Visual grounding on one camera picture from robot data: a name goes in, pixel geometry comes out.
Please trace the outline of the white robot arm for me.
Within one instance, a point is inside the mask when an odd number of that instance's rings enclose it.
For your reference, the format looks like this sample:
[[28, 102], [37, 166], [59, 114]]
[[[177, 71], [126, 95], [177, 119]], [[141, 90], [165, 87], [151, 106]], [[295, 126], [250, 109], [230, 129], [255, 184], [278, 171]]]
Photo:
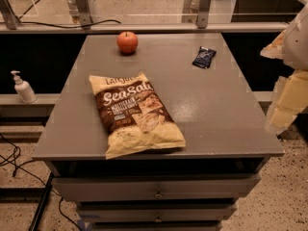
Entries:
[[265, 129], [279, 135], [308, 107], [308, 5], [260, 55], [282, 60], [294, 70], [289, 77], [276, 81], [267, 111]]

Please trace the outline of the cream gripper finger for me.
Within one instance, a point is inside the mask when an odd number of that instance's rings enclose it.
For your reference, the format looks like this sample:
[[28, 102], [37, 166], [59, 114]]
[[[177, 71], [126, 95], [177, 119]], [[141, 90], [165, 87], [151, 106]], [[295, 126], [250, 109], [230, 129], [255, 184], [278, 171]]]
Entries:
[[286, 31], [282, 31], [269, 45], [264, 47], [260, 55], [270, 59], [283, 59], [283, 45]]
[[280, 76], [275, 83], [267, 111], [265, 130], [279, 135], [308, 107], [308, 72], [295, 70], [289, 77]]

